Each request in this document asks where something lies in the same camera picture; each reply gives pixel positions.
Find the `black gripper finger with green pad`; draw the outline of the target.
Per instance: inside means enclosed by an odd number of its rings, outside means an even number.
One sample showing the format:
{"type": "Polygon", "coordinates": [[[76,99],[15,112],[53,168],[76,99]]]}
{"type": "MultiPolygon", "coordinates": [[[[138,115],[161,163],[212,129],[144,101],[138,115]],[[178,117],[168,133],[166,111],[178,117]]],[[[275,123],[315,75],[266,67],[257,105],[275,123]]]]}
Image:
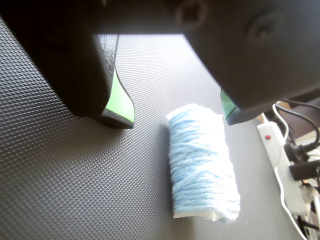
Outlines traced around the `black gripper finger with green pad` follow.
{"type": "Polygon", "coordinates": [[[115,63],[119,36],[95,32],[104,0],[3,0],[0,15],[69,111],[131,129],[135,107],[115,63]]]}
{"type": "Polygon", "coordinates": [[[186,0],[184,35],[233,102],[229,125],[320,86],[317,0],[186,0]]]}

